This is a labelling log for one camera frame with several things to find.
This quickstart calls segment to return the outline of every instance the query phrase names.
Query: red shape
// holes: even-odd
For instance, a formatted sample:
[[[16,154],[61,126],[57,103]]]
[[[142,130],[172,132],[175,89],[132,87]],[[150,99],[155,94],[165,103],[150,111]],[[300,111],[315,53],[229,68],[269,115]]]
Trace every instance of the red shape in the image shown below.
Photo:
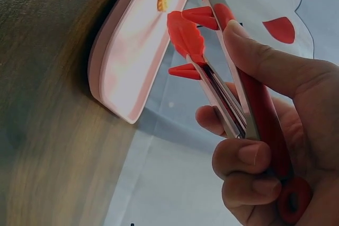
[[[218,23],[213,17],[212,8],[209,6],[183,10],[181,15],[191,22],[205,26],[209,29],[218,30]]]
[[[226,5],[224,4],[216,4],[214,5],[214,11],[216,13],[216,17],[218,18],[220,22],[221,29],[224,30],[227,26],[227,23],[230,20],[235,20],[235,17]]]
[[[292,22],[287,17],[263,22],[271,36],[280,42],[291,44],[295,41],[296,32]]]
[[[189,55],[194,62],[204,62],[204,39],[195,23],[173,11],[167,15],[167,29],[172,44],[184,58]]]
[[[172,67],[168,70],[170,75],[179,76],[188,79],[200,80],[200,74],[192,64]]]

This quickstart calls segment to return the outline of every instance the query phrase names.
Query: fingernail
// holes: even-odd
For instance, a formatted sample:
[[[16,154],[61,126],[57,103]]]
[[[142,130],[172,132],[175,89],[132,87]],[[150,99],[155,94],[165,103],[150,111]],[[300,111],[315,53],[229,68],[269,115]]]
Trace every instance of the fingernail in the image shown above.
[[[269,196],[279,186],[277,179],[257,179],[253,181],[253,190],[259,194]]]
[[[247,31],[236,20],[230,20],[227,23],[227,28],[240,37],[249,38]]]
[[[253,144],[239,149],[238,158],[249,165],[255,165],[256,156],[259,151],[259,145]]]

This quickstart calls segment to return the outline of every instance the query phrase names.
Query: red tong handle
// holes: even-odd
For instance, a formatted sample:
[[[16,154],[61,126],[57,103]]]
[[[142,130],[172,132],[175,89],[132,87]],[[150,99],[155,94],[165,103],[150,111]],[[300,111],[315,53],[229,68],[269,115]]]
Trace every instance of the red tong handle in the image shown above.
[[[228,21],[235,20],[224,4],[212,7],[224,30]],[[270,169],[281,180],[282,191],[277,200],[280,217],[286,223],[295,224],[302,217],[312,198],[312,190],[306,180],[293,173],[293,167],[280,122],[270,93],[265,85],[238,69],[248,104],[252,110],[260,139],[271,149]]]

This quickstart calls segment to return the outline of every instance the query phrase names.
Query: black outline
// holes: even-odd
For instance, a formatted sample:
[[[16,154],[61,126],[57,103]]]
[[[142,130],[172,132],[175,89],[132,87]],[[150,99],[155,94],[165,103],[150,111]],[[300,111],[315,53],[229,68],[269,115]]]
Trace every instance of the black outline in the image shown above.
[[[315,45],[315,43],[314,43],[314,38],[313,38],[313,36],[312,36],[312,34],[311,34],[311,31],[309,30],[308,26],[306,25],[306,23],[303,21],[303,19],[302,19],[302,18],[299,16],[299,14],[297,13],[297,10],[299,9],[299,7],[300,7],[300,5],[301,5],[301,2],[302,2],[302,0],[300,0],[299,5],[298,5],[297,8],[295,9],[295,13],[296,13],[296,15],[301,19],[301,21],[303,22],[303,24],[304,24],[305,27],[307,28],[309,34],[311,35],[312,43],[313,43],[313,52],[312,52],[312,56],[313,56],[313,59],[315,59],[315,57],[314,57],[314,51],[315,51],[316,45]]]

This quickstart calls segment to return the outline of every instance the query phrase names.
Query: silicone tong tip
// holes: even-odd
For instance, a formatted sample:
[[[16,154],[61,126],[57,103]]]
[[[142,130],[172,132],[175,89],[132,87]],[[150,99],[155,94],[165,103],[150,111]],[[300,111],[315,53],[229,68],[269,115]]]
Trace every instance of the silicone tong tip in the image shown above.
[[[203,58],[204,39],[193,22],[184,19],[181,12],[174,11],[167,15],[167,29],[174,48],[184,58],[189,55],[198,65],[205,62]],[[201,78],[192,64],[172,67],[168,73],[188,79],[199,80]]]
[[[184,57],[190,55],[194,62],[202,62],[204,39],[196,24],[174,11],[167,15],[167,29],[174,48]]]

